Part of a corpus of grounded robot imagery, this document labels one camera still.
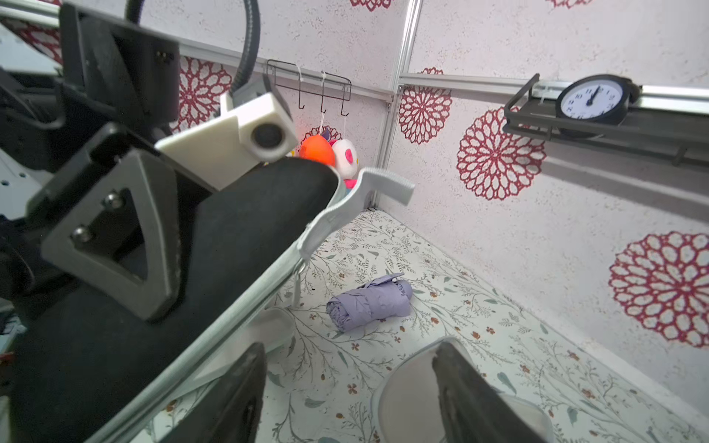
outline screw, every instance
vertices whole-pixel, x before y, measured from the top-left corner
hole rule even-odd
[[[104,198],[104,206],[106,209],[120,209],[123,205],[125,205],[125,201],[117,192],[111,192]]]
[[[94,234],[86,226],[79,226],[72,232],[72,240],[79,243],[90,242]]]

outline triangular bracket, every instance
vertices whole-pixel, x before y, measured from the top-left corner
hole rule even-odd
[[[145,242],[146,279],[116,261],[117,250],[138,225]],[[113,297],[139,318],[159,318],[179,293],[174,170],[150,153],[131,150],[49,233],[42,243],[42,257]]]

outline clock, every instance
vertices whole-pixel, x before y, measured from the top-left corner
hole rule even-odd
[[[571,84],[556,102],[558,118],[573,118],[589,123],[620,125],[627,108],[640,96],[640,88],[630,79],[615,75],[594,75]],[[567,137],[590,138],[597,134],[559,129]]]

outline clock hand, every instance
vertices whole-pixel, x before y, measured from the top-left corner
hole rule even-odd
[[[593,95],[591,95],[591,98],[588,99],[588,101],[586,102],[586,106],[590,106],[590,105],[593,104],[593,99],[596,97],[596,95],[598,94],[598,92],[599,92],[600,90],[601,90],[601,87],[600,87],[600,86],[599,86],[598,88],[596,88],[596,92],[594,92]]]

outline wall shelf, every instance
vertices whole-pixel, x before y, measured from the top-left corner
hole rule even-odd
[[[555,100],[573,82],[538,80],[531,95],[536,99]],[[526,79],[505,77],[473,77],[468,75],[436,75],[406,73],[399,77],[404,86],[427,86],[489,94],[514,95],[527,84]],[[686,113],[709,114],[709,89],[677,86],[643,85],[640,99],[633,108],[657,109]]]
[[[654,157],[671,162],[675,166],[687,164],[709,167],[707,115],[635,106],[629,108],[625,120],[620,125],[558,118],[554,99],[549,96],[535,97],[533,91],[538,83],[539,74],[536,74],[507,102],[505,117],[508,122],[503,128],[505,132],[596,150]],[[525,96],[526,102],[515,110]],[[707,101],[696,99],[696,102],[703,104]],[[587,139],[571,138],[560,133],[560,129],[593,133],[597,136]]]

